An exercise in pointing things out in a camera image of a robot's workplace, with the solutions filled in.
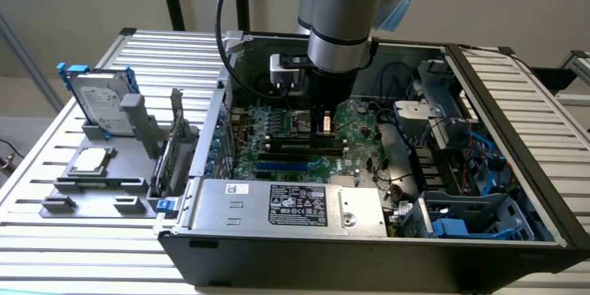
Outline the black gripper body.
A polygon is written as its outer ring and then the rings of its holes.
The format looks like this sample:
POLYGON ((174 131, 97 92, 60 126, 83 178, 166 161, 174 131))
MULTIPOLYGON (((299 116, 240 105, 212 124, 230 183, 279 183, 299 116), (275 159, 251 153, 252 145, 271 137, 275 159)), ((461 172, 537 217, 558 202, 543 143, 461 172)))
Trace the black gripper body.
POLYGON ((338 106, 352 93, 356 71, 332 73, 319 68, 306 70, 304 94, 312 105, 338 106))

